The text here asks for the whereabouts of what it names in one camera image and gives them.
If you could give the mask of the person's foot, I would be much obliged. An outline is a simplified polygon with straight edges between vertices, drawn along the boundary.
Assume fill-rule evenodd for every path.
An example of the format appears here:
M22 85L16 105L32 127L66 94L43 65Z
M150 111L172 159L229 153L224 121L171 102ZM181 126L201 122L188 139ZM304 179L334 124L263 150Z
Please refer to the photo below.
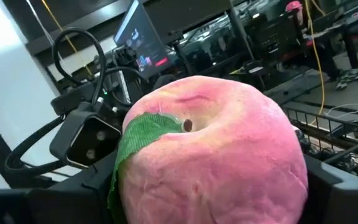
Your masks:
M348 84L358 79L358 68L341 70L337 79L336 90L347 88Z

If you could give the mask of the black computer monitor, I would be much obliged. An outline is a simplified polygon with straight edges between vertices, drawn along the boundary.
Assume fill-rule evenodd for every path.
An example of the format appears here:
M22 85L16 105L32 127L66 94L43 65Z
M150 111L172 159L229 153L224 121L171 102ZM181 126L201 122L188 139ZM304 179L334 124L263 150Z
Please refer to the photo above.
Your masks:
M126 45L135 50L135 60L144 78L150 78L171 65L165 45L139 0L131 1L114 41L118 46Z

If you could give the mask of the pink peach with green leaf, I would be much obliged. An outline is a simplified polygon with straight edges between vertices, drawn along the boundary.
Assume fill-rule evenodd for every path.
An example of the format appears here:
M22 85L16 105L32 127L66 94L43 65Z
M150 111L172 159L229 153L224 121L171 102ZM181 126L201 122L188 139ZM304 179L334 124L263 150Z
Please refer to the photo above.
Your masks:
M182 78L127 112L114 224L298 224L308 197L295 129L251 85Z

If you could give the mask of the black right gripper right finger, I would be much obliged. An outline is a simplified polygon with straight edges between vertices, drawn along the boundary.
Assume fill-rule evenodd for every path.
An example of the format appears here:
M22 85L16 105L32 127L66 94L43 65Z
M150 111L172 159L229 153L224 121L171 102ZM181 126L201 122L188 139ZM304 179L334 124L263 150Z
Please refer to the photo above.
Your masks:
M358 224L358 177L304 158L309 190L299 224Z

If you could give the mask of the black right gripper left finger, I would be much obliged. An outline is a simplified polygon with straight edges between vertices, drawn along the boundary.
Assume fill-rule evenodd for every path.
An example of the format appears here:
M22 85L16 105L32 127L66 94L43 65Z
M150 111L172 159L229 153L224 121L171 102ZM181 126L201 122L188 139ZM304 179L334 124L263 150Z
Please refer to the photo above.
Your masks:
M0 190L0 224L114 224L107 197L116 156L47 189Z

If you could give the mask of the dark purple grape bunch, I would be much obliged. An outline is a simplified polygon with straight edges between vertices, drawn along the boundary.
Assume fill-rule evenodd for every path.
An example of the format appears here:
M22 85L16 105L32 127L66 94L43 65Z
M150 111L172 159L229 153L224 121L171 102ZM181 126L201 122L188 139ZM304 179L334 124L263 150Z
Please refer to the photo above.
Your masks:
M305 135L300 129L295 129L295 133L298 136L298 140L301 145L301 150L304 154L307 154L319 161L325 161L332 158L336 154L342 151L342 149L312 138L311 136ZM352 175L358 176L358 155L349 153L331 164L340 170L348 172Z

